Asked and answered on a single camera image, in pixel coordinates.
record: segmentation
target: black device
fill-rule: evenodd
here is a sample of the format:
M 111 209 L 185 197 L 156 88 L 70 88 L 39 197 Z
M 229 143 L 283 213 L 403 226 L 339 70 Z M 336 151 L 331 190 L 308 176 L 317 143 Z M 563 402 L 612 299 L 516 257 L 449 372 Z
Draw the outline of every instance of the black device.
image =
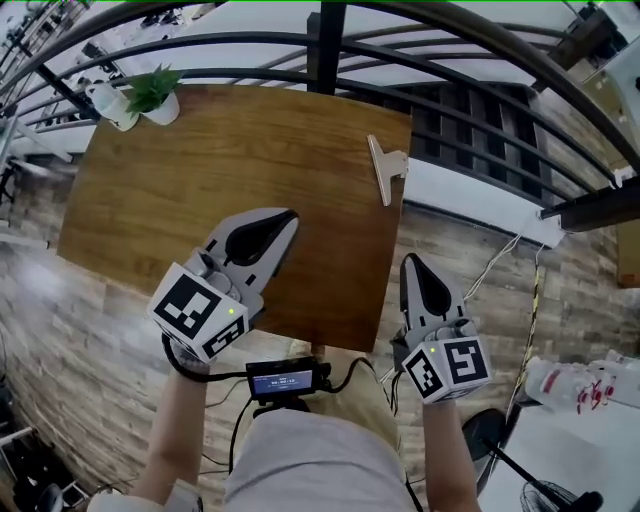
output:
M 329 363 L 315 357 L 247 363 L 251 398 L 260 405 L 330 389 Z

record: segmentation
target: white wall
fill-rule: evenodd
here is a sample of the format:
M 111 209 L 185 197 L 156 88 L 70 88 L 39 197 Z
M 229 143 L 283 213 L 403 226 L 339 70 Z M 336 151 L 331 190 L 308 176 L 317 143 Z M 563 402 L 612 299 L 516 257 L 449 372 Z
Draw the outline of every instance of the white wall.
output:
M 547 247 L 555 247 L 564 237 L 558 217 L 539 220 L 540 207 L 519 196 L 480 180 L 413 158 L 404 198 L 456 215 L 522 233 Z

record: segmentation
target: black wire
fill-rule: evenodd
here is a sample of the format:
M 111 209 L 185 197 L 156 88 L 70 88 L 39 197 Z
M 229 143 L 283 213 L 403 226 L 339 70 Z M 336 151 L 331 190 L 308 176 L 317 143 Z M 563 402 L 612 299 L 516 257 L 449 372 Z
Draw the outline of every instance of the black wire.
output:
M 416 493 L 413 492 L 413 489 L 411 488 L 411 482 L 409 482 L 409 479 L 405 481 L 404 485 L 407 488 L 407 491 L 409 492 L 409 496 L 411 496 L 411 501 L 413 501 L 413 506 L 416 507 L 417 512 L 423 512 L 422 505 L 420 505 L 420 500 L 418 500 Z
M 171 366 L 173 366 L 174 369 L 180 375 L 186 377 L 187 379 L 191 379 L 196 382 L 206 383 L 206 382 L 218 382 L 225 379 L 231 379 L 233 377 L 247 376 L 247 372 L 228 372 L 228 373 L 218 373 L 214 375 L 202 375 L 200 373 L 192 372 L 191 370 L 188 370 L 178 362 L 178 360 L 176 359 L 176 356 L 173 353 L 173 350 L 171 349 L 171 340 L 169 339 L 169 336 L 167 336 L 165 333 L 162 333 L 162 346 L 164 347 L 164 353 L 166 354 L 167 359 L 171 363 Z
M 2 343 L 2 377 L 0 377 L 0 384 L 2 384 L 7 378 L 7 346 L 4 344 L 4 338 L 0 331 L 0 343 Z
M 236 420 L 236 424 L 233 427 L 233 434 L 231 434 L 231 444 L 229 446 L 229 464 L 228 464 L 229 474 L 231 474 L 231 472 L 233 471 L 233 448 L 236 444 L 236 437 L 238 437 L 238 428 L 240 427 L 240 421 L 242 420 L 242 416 L 244 416 L 244 413 L 249 407 L 249 404 L 251 403 L 252 400 L 253 400 L 252 398 L 249 398 L 249 400 L 247 400 L 247 403 L 244 404 L 242 411 L 240 411 L 240 416 L 238 416 L 238 419 Z
M 371 370 L 375 374 L 376 371 L 373 369 L 373 365 L 369 362 L 369 360 L 364 357 L 358 357 L 357 359 L 354 359 L 351 362 L 351 366 L 349 366 L 349 371 L 347 372 L 347 376 L 345 377 L 342 384 L 340 384 L 337 388 L 329 387 L 327 389 L 324 389 L 323 391 L 326 391 L 327 393 L 333 393 L 333 394 L 340 393 L 340 391 L 342 391 L 347 386 L 347 384 L 349 384 L 349 381 L 353 376 L 353 370 L 355 370 L 355 367 L 358 363 L 366 364 L 369 368 L 371 368 Z
M 236 388 L 236 386 L 238 384 L 240 384 L 241 382 L 247 382 L 247 379 L 240 379 L 239 381 L 235 382 L 233 386 L 231 386 L 231 389 L 229 391 L 227 391 L 227 394 L 224 396 L 224 398 L 218 402 L 214 402 L 212 404 L 207 404 L 205 405 L 205 409 L 209 409 L 210 407 L 217 407 L 218 405 L 222 405 L 224 402 L 227 401 L 227 399 L 229 398 L 229 396 L 231 395 L 231 392 Z
M 200 473 L 198 473 L 198 476 L 200 476 L 200 475 L 215 475 L 215 474 L 226 473 L 226 472 L 227 472 L 226 469 L 214 469 L 213 471 L 201 471 Z
M 202 456 L 203 456 L 205 459 L 207 459 L 207 460 L 209 460 L 209 461 L 213 462 L 214 464 L 217 464 L 218 466 L 226 466 L 226 465 L 227 465 L 227 463 L 226 463 L 226 462 L 218 462 L 217 460 L 212 459 L 211 457 L 209 457 L 208 455 L 206 455 L 204 452 L 202 452 Z
M 395 416 L 398 414 L 398 382 L 402 372 L 398 372 L 391 379 L 391 412 Z

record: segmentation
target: white pot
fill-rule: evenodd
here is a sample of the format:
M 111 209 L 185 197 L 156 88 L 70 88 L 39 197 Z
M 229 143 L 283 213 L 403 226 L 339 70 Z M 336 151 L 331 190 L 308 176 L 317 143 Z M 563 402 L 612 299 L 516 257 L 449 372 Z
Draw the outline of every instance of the white pot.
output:
M 91 84 L 85 89 L 85 93 L 100 115 L 106 117 L 118 130 L 126 132 L 138 122 L 138 114 L 131 115 L 127 112 L 129 100 L 126 96 L 109 84 Z
M 142 115 L 151 119 L 154 123 L 167 125 L 173 123 L 180 113 L 180 104 L 176 93 L 172 92 L 164 100 L 164 103 L 151 112 L 143 112 Z

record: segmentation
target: black pole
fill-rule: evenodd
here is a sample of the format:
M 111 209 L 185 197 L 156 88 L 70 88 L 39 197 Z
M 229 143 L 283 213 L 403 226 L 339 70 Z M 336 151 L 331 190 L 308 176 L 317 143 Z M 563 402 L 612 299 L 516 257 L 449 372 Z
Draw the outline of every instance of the black pole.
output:
M 489 441 L 489 439 L 482 439 L 482 442 L 489 448 L 493 453 L 495 453 L 502 462 L 504 462 L 507 466 L 513 469 L 516 473 L 518 473 L 522 478 L 524 478 L 527 482 L 529 482 L 540 494 L 546 497 L 551 503 L 556 505 L 558 508 L 566 507 L 570 505 L 569 502 L 562 499 L 560 496 L 556 495 L 554 492 L 547 489 L 543 484 L 538 482 L 533 475 L 527 473 L 524 469 L 522 469 L 516 462 L 509 457 L 506 453 L 504 453 L 500 448 L 496 446 L 493 442 Z
M 320 13 L 312 12 L 307 18 L 307 35 L 315 40 L 320 38 Z M 311 45 L 307 48 L 307 74 L 314 78 L 314 81 L 307 84 L 308 92 L 318 92 L 318 62 L 320 60 L 320 48 Z
M 347 5 L 322 2 L 320 9 L 320 33 L 318 35 L 318 86 L 317 92 L 333 96 L 338 78 L 338 61 L 342 46 L 342 31 Z
M 58 94 L 63 96 L 82 114 L 86 115 L 89 119 L 93 119 L 94 121 L 100 120 L 100 114 L 96 112 L 96 110 L 93 108 L 93 105 L 89 104 L 82 97 L 75 95 L 71 88 L 69 88 L 69 86 L 62 80 L 59 80 L 55 73 L 51 71 L 47 66 L 45 66 L 44 64 L 40 64 L 36 68 L 36 73 L 38 73 L 38 75 L 40 75 L 40 77 L 47 84 L 53 87 L 58 92 Z

